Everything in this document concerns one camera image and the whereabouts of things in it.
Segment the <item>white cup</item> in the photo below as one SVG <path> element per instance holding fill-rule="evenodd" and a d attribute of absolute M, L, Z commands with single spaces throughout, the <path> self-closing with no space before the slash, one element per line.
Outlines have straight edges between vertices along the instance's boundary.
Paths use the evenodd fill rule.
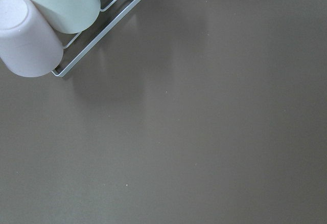
<path fill-rule="evenodd" d="M 100 13 L 100 0 L 31 0 L 51 26 L 65 34 L 89 28 Z"/>

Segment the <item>pink cup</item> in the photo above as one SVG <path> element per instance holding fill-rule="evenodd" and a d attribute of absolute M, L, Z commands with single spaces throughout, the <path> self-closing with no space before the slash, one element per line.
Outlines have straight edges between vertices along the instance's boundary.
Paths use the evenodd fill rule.
<path fill-rule="evenodd" d="M 61 41 L 30 0 L 1 0 L 1 60 L 11 72 L 43 76 L 62 57 Z"/>

